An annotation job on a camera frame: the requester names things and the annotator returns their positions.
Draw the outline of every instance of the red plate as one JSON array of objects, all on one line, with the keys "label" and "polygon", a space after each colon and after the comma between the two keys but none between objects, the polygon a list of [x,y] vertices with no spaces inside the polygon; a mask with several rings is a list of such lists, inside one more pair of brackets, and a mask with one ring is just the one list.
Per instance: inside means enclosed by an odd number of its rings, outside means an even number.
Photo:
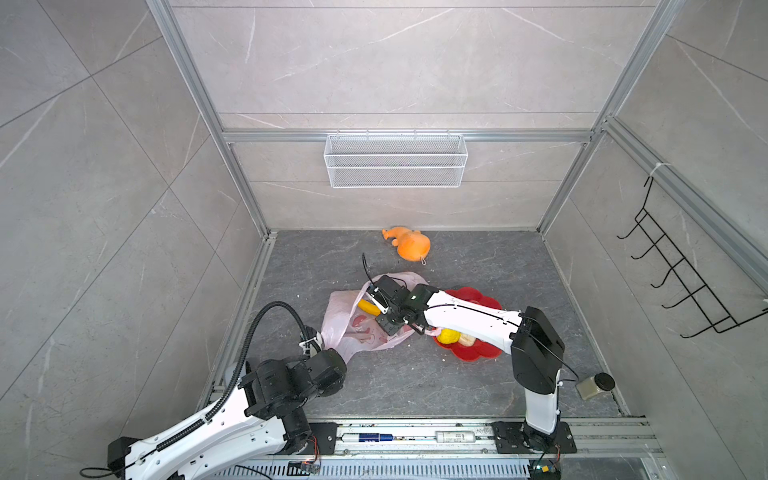
[{"label": "red plate", "polygon": [[[453,295],[460,300],[467,300],[469,302],[477,303],[478,305],[487,306],[497,310],[502,309],[502,305],[497,302],[496,299],[491,298],[490,296],[484,296],[476,289],[470,288],[468,286],[458,290],[446,290],[446,292],[448,295]],[[437,343],[439,346],[444,349],[451,350],[453,354],[456,355],[456,358],[464,360],[465,362],[474,362],[480,357],[494,359],[502,354],[500,349],[479,339],[476,339],[475,344],[472,346],[463,346],[459,342],[449,343],[446,345],[444,343],[440,343],[436,336],[433,337],[433,339],[435,339],[435,343]]]}]

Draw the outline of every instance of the black wire rack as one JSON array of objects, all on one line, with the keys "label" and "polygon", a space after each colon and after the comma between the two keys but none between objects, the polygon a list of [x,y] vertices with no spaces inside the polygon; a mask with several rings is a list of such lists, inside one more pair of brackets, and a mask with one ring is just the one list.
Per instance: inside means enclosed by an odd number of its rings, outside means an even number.
[{"label": "black wire rack", "polygon": [[[685,289],[685,291],[687,293],[686,296],[684,296],[682,299],[678,300],[674,305],[669,305],[669,306],[662,305],[663,308],[665,308],[665,309],[674,308],[674,307],[680,305],[685,300],[691,299],[691,300],[693,300],[694,303],[696,303],[696,306],[698,307],[698,309],[701,312],[701,314],[704,315],[704,318],[707,319],[707,323],[709,323],[709,326],[704,327],[703,329],[699,330],[698,332],[696,332],[696,333],[694,333],[692,335],[683,335],[681,333],[680,336],[685,338],[685,339],[689,339],[689,338],[695,337],[696,335],[700,335],[701,333],[704,333],[704,332],[706,332],[709,329],[712,329],[712,330],[714,330],[717,333],[725,333],[725,332],[727,332],[730,329],[734,329],[734,328],[736,328],[738,326],[742,326],[745,323],[751,322],[752,320],[754,320],[754,319],[756,319],[758,317],[761,317],[763,315],[768,314],[768,307],[767,307],[767,308],[764,308],[761,313],[758,313],[755,316],[751,316],[750,318],[748,318],[746,320],[738,321],[735,318],[733,318],[733,315],[731,315],[730,311],[728,311],[728,309],[725,307],[725,305],[723,305],[723,302],[720,301],[720,298],[718,298],[717,295],[715,295],[715,292],[712,291],[712,289],[707,284],[707,282],[704,281],[704,278],[701,277],[701,275],[696,270],[694,265],[691,264],[690,261],[688,261],[688,258],[685,255],[683,255],[683,252],[680,251],[680,248],[677,247],[675,242],[673,242],[672,239],[669,237],[669,235],[667,235],[667,232],[664,231],[663,228],[661,228],[661,225],[659,225],[659,223],[656,221],[656,219],[654,219],[654,217],[646,209],[646,204],[648,203],[648,195],[650,195],[650,188],[654,185],[654,178],[653,177],[648,177],[648,179],[645,180],[645,184],[643,184],[643,186],[645,187],[646,185],[647,185],[648,189],[645,192],[645,200],[643,201],[643,207],[640,209],[639,212],[637,212],[637,215],[634,216],[634,227],[632,227],[632,230],[630,230],[629,233],[627,233],[623,237],[622,236],[617,236],[617,237],[619,239],[621,239],[621,240],[624,240],[627,237],[629,237],[636,229],[639,228],[645,234],[645,236],[648,238],[648,240],[650,240],[650,247],[648,247],[648,250],[645,250],[645,252],[643,252],[643,254],[640,255],[639,257],[635,257],[634,255],[632,255],[631,256],[632,259],[633,260],[639,260],[639,259],[645,257],[646,255],[648,255],[648,253],[651,252],[652,250],[656,250],[659,253],[659,255],[661,255],[661,258],[664,259],[664,262],[667,263],[667,266],[669,267],[669,270],[667,270],[667,274],[664,275],[664,278],[661,280],[661,283],[659,283],[658,285],[651,284],[651,286],[653,288],[661,288],[661,286],[664,285],[665,282],[667,282],[667,279],[670,277],[670,275],[674,274],[675,277],[677,278],[677,280],[680,282],[680,284]],[[656,240],[654,240],[653,237],[651,237],[650,234],[647,232],[645,227],[643,227],[642,222],[645,221],[645,220],[653,222],[653,225],[655,225],[656,228],[661,232],[661,235]],[[672,245],[672,247],[677,251],[677,253],[680,254],[680,259],[677,262],[675,262],[675,263],[672,263],[670,261],[670,259],[667,257],[667,255],[665,255],[664,252],[661,251],[661,249],[659,248],[659,242],[661,242],[665,238]],[[696,278],[698,278],[698,280],[701,281],[701,286],[699,286],[699,287],[697,287],[697,288],[692,290],[691,287],[688,286],[683,281],[683,278],[681,276],[681,272],[678,272],[678,270],[676,270],[676,269],[682,268],[684,266],[689,267],[690,270],[692,270],[696,274]],[[717,320],[716,322],[713,322],[712,319],[710,318],[710,316],[707,315],[707,312],[704,311],[704,308],[701,306],[701,303],[699,302],[699,300],[697,300],[697,298],[695,297],[695,295],[697,293],[709,293],[717,301],[717,303],[720,304],[720,307],[722,307],[722,309],[725,312],[726,316],[724,318],[720,319],[720,320]]]}]

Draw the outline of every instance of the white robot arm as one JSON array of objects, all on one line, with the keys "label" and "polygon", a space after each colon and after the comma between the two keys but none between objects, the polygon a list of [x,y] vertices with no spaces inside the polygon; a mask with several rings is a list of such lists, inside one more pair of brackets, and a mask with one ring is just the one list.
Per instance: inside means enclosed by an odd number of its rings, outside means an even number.
[{"label": "white robot arm", "polygon": [[409,325],[417,333],[438,327],[474,336],[512,356],[515,379],[525,389],[525,427],[531,445],[545,449],[558,425],[558,389],[564,344],[542,311],[496,310],[460,300],[433,286],[413,291],[387,275],[368,288],[382,310],[379,325],[392,335]]},{"label": "white robot arm", "polygon": [[[310,354],[247,362],[256,327],[275,306],[287,309],[301,329]],[[245,459],[273,453],[292,454],[312,436],[303,406],[317,396],[341,390],[346,364],[333,349],[321,350],[314,330],[304,326],[287,303],[270,302],[258,312],[245,336],[232,378],[221,398],[165,432],[148,439],[120,437],[108,447],[107,471],[125,480],[193,480]]]}]

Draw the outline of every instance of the metal grate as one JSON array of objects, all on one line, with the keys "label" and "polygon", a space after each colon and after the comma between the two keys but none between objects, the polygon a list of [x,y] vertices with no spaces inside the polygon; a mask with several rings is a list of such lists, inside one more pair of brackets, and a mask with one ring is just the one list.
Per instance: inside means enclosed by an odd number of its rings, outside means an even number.
[{"label": "metal grate", "polygon": [[331,187],[458,187],[460,134],[334,134],[323,154]]},{"label": "metal grate", "polygon": [[[289,467],[287,460],[249,460],[242,462],[250,468],[263,472],[274,480],[296,480],[306,477],[297,468]],[[403,478],[444,478],[446,480],[460,479],[492,479],[492,478],[529,478],[528,460],[517,458],[500,459],[404,459],[404,460],[336,460],[323,459],[320,472],[311,475],[316,480],[345,480],[376,478],[377,480]],[[211,478],[227,480],[242,480],[265,478],[256,472],[245,468],[229,467]]]}]

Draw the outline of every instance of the plush toy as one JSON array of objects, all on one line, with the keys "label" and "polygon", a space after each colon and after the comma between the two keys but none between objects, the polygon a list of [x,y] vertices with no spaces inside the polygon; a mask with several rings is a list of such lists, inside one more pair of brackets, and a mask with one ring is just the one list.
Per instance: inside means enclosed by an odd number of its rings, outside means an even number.
[{"label": "plush toy", "polygon": [[405,227],[395,227],[382,230],[384,240],[392,240],[392,246],[397,247],[397,253],[409,262],[424,262],[429,253],[429,238],[421,232],[412,231]]}]

